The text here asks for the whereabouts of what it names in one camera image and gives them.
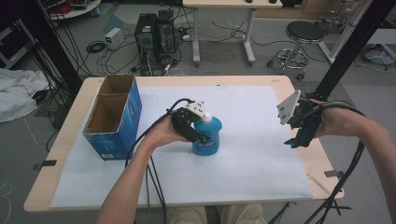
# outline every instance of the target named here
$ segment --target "blue object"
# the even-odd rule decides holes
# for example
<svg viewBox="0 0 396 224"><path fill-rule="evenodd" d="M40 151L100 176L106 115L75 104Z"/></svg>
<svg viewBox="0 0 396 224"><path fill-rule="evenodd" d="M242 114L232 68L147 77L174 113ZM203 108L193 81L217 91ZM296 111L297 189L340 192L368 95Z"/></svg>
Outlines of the blue object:
<svg viewBox="0 0 396 224"><path fill-rule="evenodd" d="M210 139L205 143L192 143L192 152L198 156L215 154L219 150L219 131L222 128L221 121L216 117L210 116L210 120L198 120L194 122L194 128L198 133L209 136Z"/></svg>
<svg viewBox="0 0 396 224"><path fill-rule="evenodd" d="M82 134L104 161L125 160L137 136L141 110L134 75L108 75Z"/></svg>

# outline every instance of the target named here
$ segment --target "human arm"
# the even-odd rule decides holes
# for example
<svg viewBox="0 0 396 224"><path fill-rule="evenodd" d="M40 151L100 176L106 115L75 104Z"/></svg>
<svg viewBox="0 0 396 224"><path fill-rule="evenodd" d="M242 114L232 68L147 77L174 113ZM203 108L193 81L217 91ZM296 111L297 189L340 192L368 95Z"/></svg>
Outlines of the human arm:
<svg viewBox="0 0 396 224"><path fill-rule="evenodd" d="M175 141L187 141L176 133L171 117L154 126L137 147L136 153L108 193L96 223L134 223L140 187L149 158L156 147Z"/></svg>
<svg viewBox="0 0 396 224"><path fill-rule="evenodd" d="M367 147L384 190L389 213L396 223L396 146L387 129L377 122L341 108L325 109L316 137L357 136Z"/></svg>

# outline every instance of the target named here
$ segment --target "person's right hand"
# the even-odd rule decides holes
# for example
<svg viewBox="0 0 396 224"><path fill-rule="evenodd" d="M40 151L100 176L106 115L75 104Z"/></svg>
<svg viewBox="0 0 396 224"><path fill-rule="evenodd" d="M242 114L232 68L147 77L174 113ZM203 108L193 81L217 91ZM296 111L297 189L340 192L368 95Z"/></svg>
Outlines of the person's right hand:
<svg viewBox="0 0 396 224"><path fill-rule="evenodd" d="M310 100L317 104L324 102ZM360 136L361 125L371 122L366 117L344 108L328 108L322 112L322 123L315 137L323 135Z"/></svg>

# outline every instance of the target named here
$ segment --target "white box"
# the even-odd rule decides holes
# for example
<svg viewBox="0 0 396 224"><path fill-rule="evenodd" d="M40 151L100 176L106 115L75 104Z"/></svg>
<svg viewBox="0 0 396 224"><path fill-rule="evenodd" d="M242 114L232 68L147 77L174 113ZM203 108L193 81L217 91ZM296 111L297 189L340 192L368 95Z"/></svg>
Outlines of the white box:
<svg viewBox="0 0 396 224"><path fill-rule="evenodd" d="M116 49L124 41L120 28L114 28L105 35L107 45L110 49Z"/></svg>

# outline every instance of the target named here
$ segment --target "human hand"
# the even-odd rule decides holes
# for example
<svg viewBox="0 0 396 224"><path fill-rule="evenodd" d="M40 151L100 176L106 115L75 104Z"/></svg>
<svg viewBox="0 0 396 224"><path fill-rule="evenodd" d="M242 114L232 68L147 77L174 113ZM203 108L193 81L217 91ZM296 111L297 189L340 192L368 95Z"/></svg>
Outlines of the human hand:
<svg viewBox="0 0 396 224"><path fill-rule="evenodd" d="M324 102L311 99L316 104ZM371 122L366 117L344 108L328 108L322 112L322 123L315 137L323 135L360 136L362 125Z"/></svg>
<svg viewBox="0 0 396 224"><path fill-rule="evenodd" d="M155 125L143 141L150 142L153 147L161 147L176 141L189 142L185 137L175 131L170 115Z"/></svg>

